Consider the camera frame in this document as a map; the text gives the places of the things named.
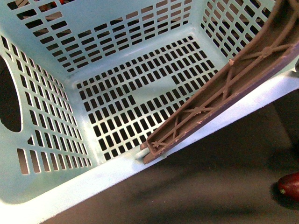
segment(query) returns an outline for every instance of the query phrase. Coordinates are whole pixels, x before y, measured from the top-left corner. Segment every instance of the laundry basket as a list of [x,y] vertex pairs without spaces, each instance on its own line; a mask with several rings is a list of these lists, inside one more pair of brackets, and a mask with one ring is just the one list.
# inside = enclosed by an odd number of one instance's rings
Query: laundry basket
[[255,37],[274,3],[2,0],[4,218],[41,222],[159,161],[134,155]]

